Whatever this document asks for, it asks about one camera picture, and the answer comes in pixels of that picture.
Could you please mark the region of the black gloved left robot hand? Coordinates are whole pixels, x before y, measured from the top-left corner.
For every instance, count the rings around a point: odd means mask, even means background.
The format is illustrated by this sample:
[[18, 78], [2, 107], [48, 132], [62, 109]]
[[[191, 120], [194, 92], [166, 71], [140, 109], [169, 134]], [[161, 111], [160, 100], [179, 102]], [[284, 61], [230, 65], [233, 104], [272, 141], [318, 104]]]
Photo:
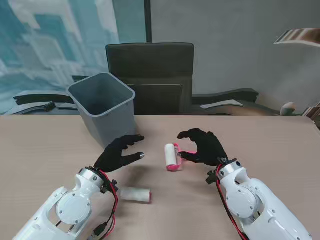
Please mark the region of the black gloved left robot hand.
[[105, 148], [104, 152], [95, 162], [94, 167], [102, 170], [104, 173], [111, 173], [141, 160], [145, 156], [143, 152], [126, 156], [122, 156], [122, 152], [123, 150], [127, 150], [129, 146], [133, 146], [144, 139], [145, 137], [139, 134], [124, 135], [115, 139]]

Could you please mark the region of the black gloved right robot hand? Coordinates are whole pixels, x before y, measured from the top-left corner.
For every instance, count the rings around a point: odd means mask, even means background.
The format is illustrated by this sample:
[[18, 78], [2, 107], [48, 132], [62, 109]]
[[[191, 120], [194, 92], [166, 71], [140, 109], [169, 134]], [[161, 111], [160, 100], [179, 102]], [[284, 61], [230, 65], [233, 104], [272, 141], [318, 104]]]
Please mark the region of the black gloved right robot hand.
[[196, 153], [186, 151], [178, 153], [187, 161], [216, 167], [229, 160], [222, 144], [211, 131], [205, 132], [199, 128], [193, 128], [180, 132], [177, 138], [179, 140], [189, 138], [197, 146]]

